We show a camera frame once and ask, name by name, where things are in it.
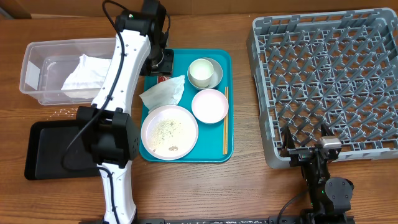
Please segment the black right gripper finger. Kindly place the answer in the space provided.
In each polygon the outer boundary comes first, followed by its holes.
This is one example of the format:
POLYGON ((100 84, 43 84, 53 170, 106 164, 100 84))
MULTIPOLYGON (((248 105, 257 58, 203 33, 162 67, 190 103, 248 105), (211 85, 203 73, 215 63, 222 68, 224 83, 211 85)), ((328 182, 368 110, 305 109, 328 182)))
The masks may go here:
POLYGON ((295 149, 295 143, 288 126, 284 129, 283 134, 284 134, 284 140, 282 143, 281 155, 288 156, 289 151, 295 149))
POLYGON ((321 134, 322 137, 333 136, 333 132, 329 129, 329 127, 323 123, 321 124, 321 134))

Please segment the red sauce packet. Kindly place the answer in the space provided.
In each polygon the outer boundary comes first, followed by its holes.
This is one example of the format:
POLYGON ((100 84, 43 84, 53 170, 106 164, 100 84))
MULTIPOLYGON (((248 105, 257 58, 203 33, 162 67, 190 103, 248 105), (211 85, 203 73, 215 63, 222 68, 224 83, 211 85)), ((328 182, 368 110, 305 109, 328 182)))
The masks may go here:
POLYGON ((157 83, 162 83, 162 82, 167 81, 169 79, 170 79, 170 77, 167 77, 167 76, 158 76, 157 77, 157 83))

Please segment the large pink plate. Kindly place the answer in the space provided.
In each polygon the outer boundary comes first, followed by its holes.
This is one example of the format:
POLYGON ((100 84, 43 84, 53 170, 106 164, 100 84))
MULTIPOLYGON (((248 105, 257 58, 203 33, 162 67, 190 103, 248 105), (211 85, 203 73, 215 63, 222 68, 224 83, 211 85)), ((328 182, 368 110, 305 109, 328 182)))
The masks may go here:
POLYGON ((187 109, 166 105, 150 112, 141 126, 141 142, 152 156, 173 161, 186 156, 198 140, 198 123, 187 109))

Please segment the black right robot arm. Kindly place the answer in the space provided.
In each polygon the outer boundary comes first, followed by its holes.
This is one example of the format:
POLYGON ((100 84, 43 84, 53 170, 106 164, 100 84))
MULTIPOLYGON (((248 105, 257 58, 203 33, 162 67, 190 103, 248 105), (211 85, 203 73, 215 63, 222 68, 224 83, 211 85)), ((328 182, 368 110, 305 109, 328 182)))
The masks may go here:
POLYGON ((336 223, 354 224, 353 217, 346 215, 351 210, 354 184, 342 177, 332 177, 328 163, 338 158, 342 143, 327 125, 321 125, 322 136, 318 143, 307 149, 297 149, 293 135, 286 127, 282 155, 290 157, 291 167, 300 167, 307 190, 289 200, 280 210, 277 223, 336 223), (297 217, 283 217, 285 209, 295 200, 309 194, 311 208, 303 209, 297 217))

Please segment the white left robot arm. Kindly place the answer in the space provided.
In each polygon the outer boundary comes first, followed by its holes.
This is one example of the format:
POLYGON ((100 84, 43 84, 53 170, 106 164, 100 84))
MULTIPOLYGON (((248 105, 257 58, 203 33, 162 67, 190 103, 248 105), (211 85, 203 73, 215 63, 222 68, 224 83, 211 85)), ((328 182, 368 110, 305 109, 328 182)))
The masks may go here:
POLYGON ((100 223, 134 223, 131 168, 139 133, 131 118, 138 78, 171 76, 174 52, 167 49, 170 16, 159 1, 144 1, 139 12, 123 8, 110 20, 116 44, 106 78, 89 107, 81 106, 77 139, 96 164, 104 190, 105 214, 100 223))

